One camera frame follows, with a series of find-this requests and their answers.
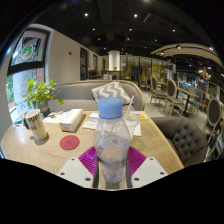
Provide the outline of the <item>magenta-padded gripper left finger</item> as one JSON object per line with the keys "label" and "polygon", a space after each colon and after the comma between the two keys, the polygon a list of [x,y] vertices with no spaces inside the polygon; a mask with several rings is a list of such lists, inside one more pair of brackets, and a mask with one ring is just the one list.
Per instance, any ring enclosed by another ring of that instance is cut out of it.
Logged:
{"label": "magenta-padded gripper left finger", "polygon": [[79,157],[71,157],[57,175],[84,188],[98,187],[98,159],[94,147]]}

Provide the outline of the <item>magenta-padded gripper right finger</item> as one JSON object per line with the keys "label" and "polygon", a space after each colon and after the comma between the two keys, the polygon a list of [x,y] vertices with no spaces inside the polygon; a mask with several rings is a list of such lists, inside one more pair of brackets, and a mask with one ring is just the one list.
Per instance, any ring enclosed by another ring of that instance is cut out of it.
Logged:
{"label": "magenta-padded gripper right finger", "polygon": [[140,188],[157,181],[168,173],[155,157],[146,157],[130,147],[126,162],[126,183],[128,188]]}

